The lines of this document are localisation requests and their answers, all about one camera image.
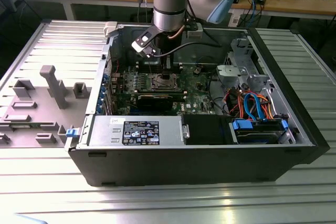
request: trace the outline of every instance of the blue latch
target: blue latch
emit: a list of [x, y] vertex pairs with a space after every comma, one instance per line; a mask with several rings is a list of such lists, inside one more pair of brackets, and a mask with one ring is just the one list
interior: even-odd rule
[[233, 129], [252, 130], [253, 125], [249, 120], [235, 120], [233, 123]]
[[80, 128], [73, 128], [73, 129], [68, 129], [67, 132], [65, 133], [65, 136], [67, 137], [79, 137], [80, 135]]
[[282, 121], [281, 121], [281, 124], [283, 125], [283, 128], [284, 128], [285, 130], [288, 129], [288, 123], [287, 123], [287, 121], [282, 120]]
[[96, 112], [97, 112], [97, 113], [102, 113], [102, 112], [103, 112], [102, 107], [99, 106], [99, 105], [97, 105], [97, 107], [96, 107]]

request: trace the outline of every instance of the motherboard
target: motherboard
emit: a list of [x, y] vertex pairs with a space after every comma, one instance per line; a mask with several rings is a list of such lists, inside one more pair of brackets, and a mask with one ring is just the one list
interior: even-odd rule
[[215, 114], [208, 92], [209, 72], [195, 74], [195, 69], [188, 66], [181, 73], [170, 74], [168, 79], [151, 70], [139, 72], [136, 67], [112, 74], [109, 85], [112, 114]]

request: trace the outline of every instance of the warning label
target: warning label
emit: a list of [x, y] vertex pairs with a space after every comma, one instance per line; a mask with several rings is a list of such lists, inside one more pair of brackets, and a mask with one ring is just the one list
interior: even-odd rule
[[159, 145], [159, 122], [124, 122], [124, 145]]

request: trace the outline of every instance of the blue wire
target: blue wire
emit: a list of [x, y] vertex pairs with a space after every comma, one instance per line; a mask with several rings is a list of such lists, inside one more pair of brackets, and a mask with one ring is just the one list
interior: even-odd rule
[[253, 17], [254, 17], [254, 14], [256, 12], [256, 4], [254, 3], [254, 0], [251, 0], [251, 1], [252, 1], [253, 12], [252, 12], [252, 16], [251, 16], [250, 21], [247, 23], [247, 27], [250, 27], [250, 25], [252, 25]]
[[257, 119], [248, 111], [248, 107], [247, 107], [247, 100], [249, 98], [249, 96], [252, 95], [254, 97], [254, 99], [256, 100], [256, 107], [257, 107], [257, 112], [258, 112], [258, 116], [260, 119], [265, 119], [265, 115], [264, 113], [262, 112], [261, 110], [261, 105], [260, 105], [260, 101], [258, 99], [258, 97], [255, 95], [255, 94], [251, 94], [251, 93], [248, 93], [245, 95], [244, 97], [244, 109], [245, 109], [245, 112], [246, 114], [248, 114], [252, 119], [253, 121], [256, 121]]

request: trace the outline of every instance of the white label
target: white label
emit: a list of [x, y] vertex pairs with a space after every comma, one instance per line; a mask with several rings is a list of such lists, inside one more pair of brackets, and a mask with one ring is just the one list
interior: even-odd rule
[[111, 118], [110, 124], [123, 124], [125, 122], [125, 118]]

